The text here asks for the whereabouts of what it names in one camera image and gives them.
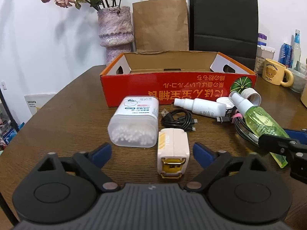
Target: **white tape roll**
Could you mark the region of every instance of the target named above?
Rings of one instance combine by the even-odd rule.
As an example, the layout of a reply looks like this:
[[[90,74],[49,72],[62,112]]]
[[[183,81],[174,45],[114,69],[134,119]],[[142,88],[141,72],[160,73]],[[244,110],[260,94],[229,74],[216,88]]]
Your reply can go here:
[[[261,96],[253,88],[246,88],[241,92],[243,98],[248,99],[254,106],[259,106],[261,103]]]

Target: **orange box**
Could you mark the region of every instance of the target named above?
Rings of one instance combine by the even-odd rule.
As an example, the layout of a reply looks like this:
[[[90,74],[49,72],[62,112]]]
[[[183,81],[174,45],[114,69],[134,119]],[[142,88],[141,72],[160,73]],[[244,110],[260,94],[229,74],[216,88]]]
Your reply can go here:
[[[119,106],[126,96],[156,96],[216,101],[231,91],[254,87],[257,74],[218,52],[166,51],[122,53],[100,74],[106,103]]]

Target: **clear plastic container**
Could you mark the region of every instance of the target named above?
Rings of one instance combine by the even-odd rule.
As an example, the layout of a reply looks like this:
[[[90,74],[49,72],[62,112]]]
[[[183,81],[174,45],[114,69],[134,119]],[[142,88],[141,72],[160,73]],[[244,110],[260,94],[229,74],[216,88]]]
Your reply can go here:
[[[125,147],[153,147],[158,136],[158,114],[156,97],[125,97],[108,125],[112,143]]]

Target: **blue gripper pad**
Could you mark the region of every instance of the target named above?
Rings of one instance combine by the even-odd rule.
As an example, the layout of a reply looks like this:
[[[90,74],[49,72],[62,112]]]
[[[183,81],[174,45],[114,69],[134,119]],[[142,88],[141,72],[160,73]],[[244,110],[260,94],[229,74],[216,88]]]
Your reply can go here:
[[[193,145],[193,156],[195,160],[205,169],[217,158],[217,153],[213,152],[201,143]]]
[[[109,143],[104,143],[88,154],[88,159],[98,168],[102,168],[111,158],[112,147]]]
[[[306,131],[295,131],[295,130],[285,129],[285,132],[289,135],[290,138],[299,140],[301,144],[307,144]]]

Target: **wooden table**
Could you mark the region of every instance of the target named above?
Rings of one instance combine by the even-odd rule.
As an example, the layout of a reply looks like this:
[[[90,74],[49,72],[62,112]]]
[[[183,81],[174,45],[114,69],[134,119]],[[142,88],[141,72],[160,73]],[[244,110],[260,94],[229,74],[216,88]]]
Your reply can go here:
[[[68,156],[77,151],[91,151],[104,142],[111,143],[107,126],[116,108],[108,108],[104,99],[99,79],[103,68],[92,67],[56,94],[26,123],[0,156],[0,190],[11,208],[14,189],[46,153],[55,151],[59,156]],[[291,129],[307,127],[307,109],[300,102],[299,94],[272,85],[261,77],[258,77],[255,89],[262,97],[261,106],[280,126]],[[160,111],[164,107],[173,108],[172,105],[160,106]],[[241,139],[233,125],[216,124],[208,117],[195,118],[198,119],[196,131],[188,132],[190,148],[198,141],[212,150],[224,149],[235,156],[259,151]],[[121,185],[124,182],[164,182],[157,174],[156,151],[155,147],[113,146],[112,158],[102,170]],[[307,185],[292,179],[288,167],[281,170],[269,154],[262,154],[282,175],[293,194],[286,223],[294,229],[307,229]],[[181,183],[186,183],[201,171],[191,156]],[[9,224],[1,226],[1,230],[9,227]]]

